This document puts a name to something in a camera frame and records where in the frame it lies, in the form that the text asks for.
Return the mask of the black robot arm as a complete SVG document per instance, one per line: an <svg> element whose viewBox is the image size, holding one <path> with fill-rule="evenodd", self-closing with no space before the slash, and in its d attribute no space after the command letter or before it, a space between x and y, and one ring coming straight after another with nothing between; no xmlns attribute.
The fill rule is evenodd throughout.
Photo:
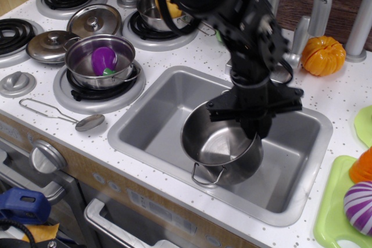
<svg viewBox="0 0 372 248"><path fill-rule="evenodd" d="M232 88L208 101L212 121L235 120L247 137L268 136L278 113L300 110L303 91L270 78L287 70L288 41L268 0L158 0L166 25L187 35L205 22L217 30L231 55Z"/></svg>

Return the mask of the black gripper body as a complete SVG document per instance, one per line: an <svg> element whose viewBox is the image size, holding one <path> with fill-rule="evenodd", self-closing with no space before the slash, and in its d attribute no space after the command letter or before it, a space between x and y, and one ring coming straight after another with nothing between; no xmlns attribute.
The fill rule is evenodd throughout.
<svg viewBox="0 0 372 248"><path fill-rule="evenodd" d="M231 89L206 102L211 121L259 120L302 108L302 89L274 82L269 76L249 80L232 75L231 81Z"/></svg>

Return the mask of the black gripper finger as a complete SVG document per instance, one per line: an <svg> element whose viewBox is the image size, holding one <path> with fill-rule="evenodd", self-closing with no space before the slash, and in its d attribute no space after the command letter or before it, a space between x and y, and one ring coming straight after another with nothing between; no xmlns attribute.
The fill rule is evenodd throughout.
<svg viewBox="0 0 372 248"><path fill-rule="evenodd" d="M263 139L270 132L272 117L270 115L261 118L243 117L240 119L240 125L247 138L253 139L255 136L259 136Z"/></svg>

